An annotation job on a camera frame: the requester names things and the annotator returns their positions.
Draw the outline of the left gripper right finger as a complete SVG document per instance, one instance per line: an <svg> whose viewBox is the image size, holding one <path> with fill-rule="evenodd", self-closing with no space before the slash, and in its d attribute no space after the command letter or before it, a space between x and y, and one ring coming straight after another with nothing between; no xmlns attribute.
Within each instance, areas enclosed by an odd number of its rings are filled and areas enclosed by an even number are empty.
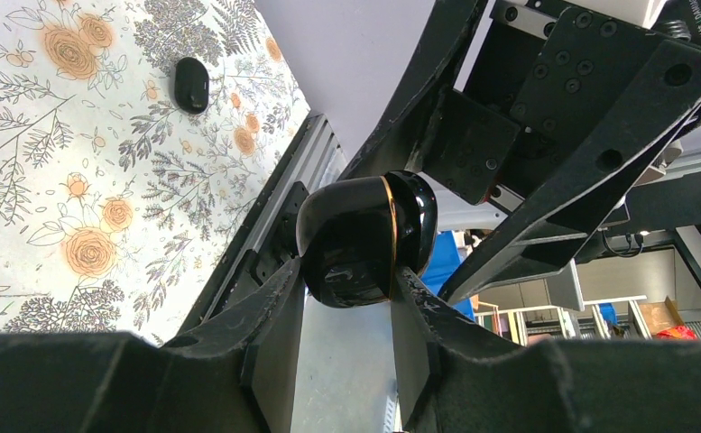
<svg viewBox="0 0 701 433"><path fill-rule="evenodd" d="M514 344L433 295L406 267L391 290L408 432L701 432L701 342Z"/></svg>

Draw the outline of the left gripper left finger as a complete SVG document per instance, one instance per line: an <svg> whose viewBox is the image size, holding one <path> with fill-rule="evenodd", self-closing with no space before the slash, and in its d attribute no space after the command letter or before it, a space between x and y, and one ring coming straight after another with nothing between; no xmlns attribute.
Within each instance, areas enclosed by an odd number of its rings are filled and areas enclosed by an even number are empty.
<svg viewBox="0 0 701 433"><path fill-rule="evenodd" d="M0 432L287 432L300 260L156 347L129 333L0 334Z"/></svg>

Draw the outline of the black earbud charging case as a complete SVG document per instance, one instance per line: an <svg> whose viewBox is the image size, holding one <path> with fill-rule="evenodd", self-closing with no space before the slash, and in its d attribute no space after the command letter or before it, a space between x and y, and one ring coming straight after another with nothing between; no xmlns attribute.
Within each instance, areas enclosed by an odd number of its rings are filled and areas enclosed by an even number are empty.
<svg viewBox="0 0 701 433"><path fill-rule="evenodd" d="M317 190L296 221L310 294L334 309L385 302L399 267L426 270L437 225L433 189L409 171L339 180Z"/></svg>

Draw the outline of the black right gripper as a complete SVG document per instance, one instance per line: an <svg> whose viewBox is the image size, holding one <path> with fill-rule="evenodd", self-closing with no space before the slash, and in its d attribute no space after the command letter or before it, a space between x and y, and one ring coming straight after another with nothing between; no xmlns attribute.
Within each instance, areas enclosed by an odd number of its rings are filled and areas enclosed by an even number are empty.
<svg viewBox="0 0 701 433"><path fill-rule="evenodd" d="M561 272L701 104L701 48L554 3L539 35L488 33L454 89L487 3L434 3L377 126L342 180L423 171L464 201L526 198L443 285L455 304Z"/></svg>

